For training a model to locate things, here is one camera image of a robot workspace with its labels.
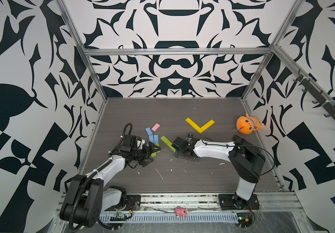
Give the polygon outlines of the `yellow block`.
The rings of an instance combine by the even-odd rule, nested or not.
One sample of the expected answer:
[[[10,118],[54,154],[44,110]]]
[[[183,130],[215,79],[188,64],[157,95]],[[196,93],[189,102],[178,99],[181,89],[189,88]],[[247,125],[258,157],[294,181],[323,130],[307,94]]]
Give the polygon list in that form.
[[[191,120],[189,117],[186,118],[186,122],[199,134],[203,133],[203,130],[200,126],[198,126],[193,120]]]
[[[208,130],[211,126],[213,126],[215,124],[215,121],[214,120],[210,120],[208,121],[206,124],[204,124],[202,127],[201,127],[201,131],[202,132],[205,132],[206,130]]]

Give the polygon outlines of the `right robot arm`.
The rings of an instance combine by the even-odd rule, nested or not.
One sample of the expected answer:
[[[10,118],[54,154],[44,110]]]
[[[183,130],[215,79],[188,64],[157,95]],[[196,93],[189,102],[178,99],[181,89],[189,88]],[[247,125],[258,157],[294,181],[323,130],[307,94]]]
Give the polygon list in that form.
[[[239,175],[234,198],[243,202],[251,199],[266,162],[264,148],[237,135],[230,142],[213,142],[189,134],[186,139],[177,137],[172,147],[178,158],[195,162],[201,158],[214,158],[230,162]]]

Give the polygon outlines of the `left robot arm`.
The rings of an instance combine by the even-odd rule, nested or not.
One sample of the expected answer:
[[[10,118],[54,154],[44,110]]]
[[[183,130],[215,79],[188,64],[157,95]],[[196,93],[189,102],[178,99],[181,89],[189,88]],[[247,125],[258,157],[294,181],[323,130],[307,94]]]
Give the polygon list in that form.
[[[124,208],[127,201],[126,190],[118,186],[105,189],[105,186],[116,174],[130,167],[133,161],[146,167],[153,162],[152,154],[161,150],[153,140],[146,142],[132,135],[132,129],[131,123],[125,125],[119,143],[109,151],[109,158],[98,168],[70,179],[59,217],[68,223],[71,233],[100,222],[103,210],[111,207]]]

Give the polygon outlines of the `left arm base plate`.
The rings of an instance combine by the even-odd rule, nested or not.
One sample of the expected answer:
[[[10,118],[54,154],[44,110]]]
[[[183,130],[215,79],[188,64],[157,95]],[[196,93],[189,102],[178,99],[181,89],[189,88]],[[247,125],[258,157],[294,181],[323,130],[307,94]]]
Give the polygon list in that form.
[[[135,211],[140,208],[141,196],[140,195],[127,195],[121,204],[111,206],[103,211]]]

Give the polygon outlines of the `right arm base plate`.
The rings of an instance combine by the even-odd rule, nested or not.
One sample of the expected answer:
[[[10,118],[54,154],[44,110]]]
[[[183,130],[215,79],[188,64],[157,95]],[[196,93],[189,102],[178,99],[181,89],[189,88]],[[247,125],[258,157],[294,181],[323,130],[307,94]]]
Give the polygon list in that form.
[[[236,194],[219,194],[221,210],[258,210],[260,203],[255,194],[249,200],[244,200]]]

